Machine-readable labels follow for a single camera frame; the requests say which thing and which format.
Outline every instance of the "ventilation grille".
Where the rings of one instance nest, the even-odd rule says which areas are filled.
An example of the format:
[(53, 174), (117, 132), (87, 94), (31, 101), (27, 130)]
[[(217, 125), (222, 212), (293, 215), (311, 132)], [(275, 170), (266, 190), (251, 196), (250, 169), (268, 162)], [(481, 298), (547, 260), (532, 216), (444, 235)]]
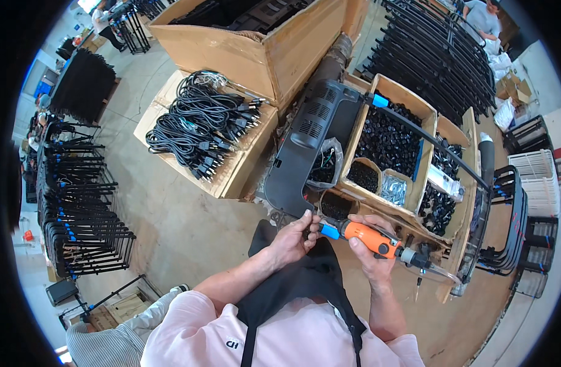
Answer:
[(327, 118), (329, 117), (329, 112), (330, 110), (327, 106), (323, 106), (319, 103), (312, 104), (311, 107), (309, 107), (309, 111), (307, 111), (308, 114), (318, 116), (323, 120), (327, 120)]
[(299, 128), (299, 132), (303, 134), (307, 134), (308, 136), (312, 136), (314, 138), (318, 138), (321, 134), (321, 130), (323, 128), (316, 122), (303, 120), (301, 127)]
[(329, 89), (328, 87), (321, 88), (317, 97), (323, 98), (330, 103), (335, 102), (335, 98), (337, 97), (337, 93), (333, 89)]

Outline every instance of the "hand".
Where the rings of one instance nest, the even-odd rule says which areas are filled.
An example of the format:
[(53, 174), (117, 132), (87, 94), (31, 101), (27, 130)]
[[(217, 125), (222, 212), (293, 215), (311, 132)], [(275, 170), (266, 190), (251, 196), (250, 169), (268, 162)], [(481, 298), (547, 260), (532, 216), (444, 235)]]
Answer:
[[(307, 209), (305, 214), (298, 220), (289, 223), (281, 229), (272, 243), (270, 249), (274, 252), (274, 256), (279, 262), (279, 267), (284, 267), (291, 262), (300, 260), (315, 246), (319, 234), (319, 216), (314, 216)], [(307, 240), (303, 239), (303, 231), (309, 228)]]
[[(394, 233), (393, 226), (384, 218), (379, 216), (358, 216), (350, 214), (348, 219), (352, 222), (362, 223), (372, 227), (373, 225)], [(394, 259), (377, 259), (374, 253), (364, 245), (357, 237), (350, 238), (350, 248), (362, 262), (362, 272), (370, 281), (372, 290), (378, 293), (392, 291), (391, 271), (395, 263)]]

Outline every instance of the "right hand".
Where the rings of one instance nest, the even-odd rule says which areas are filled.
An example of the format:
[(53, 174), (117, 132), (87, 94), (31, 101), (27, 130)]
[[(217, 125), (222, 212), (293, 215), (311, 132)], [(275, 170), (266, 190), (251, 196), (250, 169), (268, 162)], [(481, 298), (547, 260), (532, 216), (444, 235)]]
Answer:
[[(350, 214), (348, 219), (352, 222), (362, 223), (371, 227), (375, 225), (387, 232), (394, 233), (393, 226), (380, 216)], [(374, 253), (357, 237), (350, 238), (349, 243), (352, 251), (362, 262), (362, 272), (370, 281), (372, 290), (376, 292), (392, 291), (391, 271), (393, 270), (395, 259), (376, 259)]]

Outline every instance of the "left hand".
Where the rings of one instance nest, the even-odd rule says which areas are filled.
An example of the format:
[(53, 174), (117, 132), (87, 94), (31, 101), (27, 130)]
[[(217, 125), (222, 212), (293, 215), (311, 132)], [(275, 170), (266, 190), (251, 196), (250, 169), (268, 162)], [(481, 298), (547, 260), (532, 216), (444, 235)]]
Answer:
[[(318, 232), (320, 221), (319, 216), (314, 216), (307, 209), (302, 217), (286, 225), (278, 232), (270, 244), (270, 250), (274, 252), (274, 256), (280, 263), (279, 266), (283, 267), (300, 260), (315, 246), (317, 239), (321, 236)], [(303, 239), (303, 231), (307, 227), (311, 233), (305, 240)]]

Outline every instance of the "wooden pallet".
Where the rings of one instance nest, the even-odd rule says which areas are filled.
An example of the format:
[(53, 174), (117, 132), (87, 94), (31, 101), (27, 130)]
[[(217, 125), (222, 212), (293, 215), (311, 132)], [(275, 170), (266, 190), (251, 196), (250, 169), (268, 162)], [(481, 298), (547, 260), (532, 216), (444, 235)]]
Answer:
[(121, 78), (116, 77), (115, 78), (115, 85), (113, 86), (113, 88), (111, 88), (107, 98), (103, 99), (103, 105), (101, 106), (101, 109), (99, 110), (99, 114), (97, 115), (97, 117), (93, 121), (94, 126), (99, 126), (99, 121), (101, 120), (101, 117), (103, 116), (103, 113), (105, 112), (105, 109), (107, 108), (107, 104), (109, 103), (109, 100), (113, 96), (113, 93), (115, 93), (115, 91), (117, 90), (117, 87), (120, 85), (120, 82), (121, 82)]

